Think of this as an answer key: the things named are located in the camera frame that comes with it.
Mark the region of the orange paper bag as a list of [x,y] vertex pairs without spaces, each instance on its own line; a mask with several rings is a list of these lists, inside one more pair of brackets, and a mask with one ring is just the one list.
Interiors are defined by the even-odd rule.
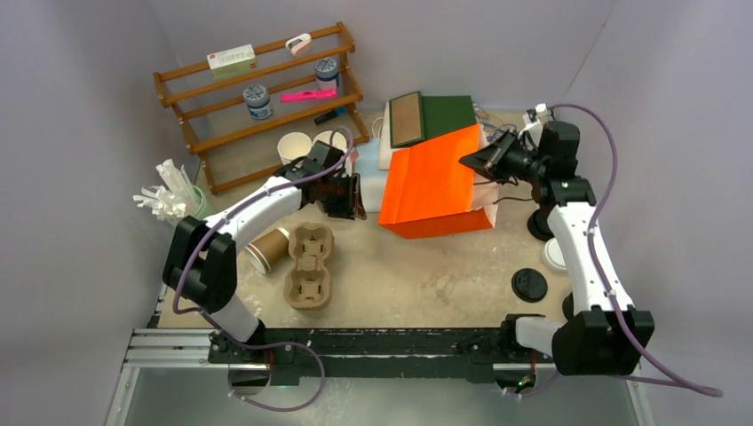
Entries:
[[487,146],[473,124],[394,152],[378,224],[409,240],[494,228],[499,186],[460,163]]

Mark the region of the brown paper cup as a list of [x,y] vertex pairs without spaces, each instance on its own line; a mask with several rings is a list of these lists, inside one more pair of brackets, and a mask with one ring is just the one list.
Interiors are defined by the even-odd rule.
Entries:
[[281,227],[258,237],[245,246],[251,264],[262,275],[267,275],[283,259],[289,257],[289,232]]

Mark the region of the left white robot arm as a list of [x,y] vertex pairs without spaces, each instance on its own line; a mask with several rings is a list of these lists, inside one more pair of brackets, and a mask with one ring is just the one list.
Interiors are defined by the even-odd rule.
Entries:
[[232,338],[230,351],[241,362],[262,357],[266,328],[236,293],[238,254],[268,227],[308,204],[320,203],[331,217],[362,217],[359,176],[345,172],[355,151],[354,143],[339,149],[318,141],[232,207],[204,219],[188,216],[176,225],[162,282]]

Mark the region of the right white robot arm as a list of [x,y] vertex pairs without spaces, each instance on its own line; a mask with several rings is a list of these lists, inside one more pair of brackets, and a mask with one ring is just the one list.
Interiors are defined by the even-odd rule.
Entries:
[[562,121],[542,125],[537,147],[506,133],[460,158],[460,163],[495,183],[509,178],[532,186],[539,208],[528,230],[554,239],[571,281],[573,316],[563,323],[534,314],[511,314],[498,348],[519,361],[532,350],[552,357],[562,375],[629,375],[654,332],[650,312],[636,308],[611,265],[598,225],[598,204],[590,182],[576,174],[581,132]]

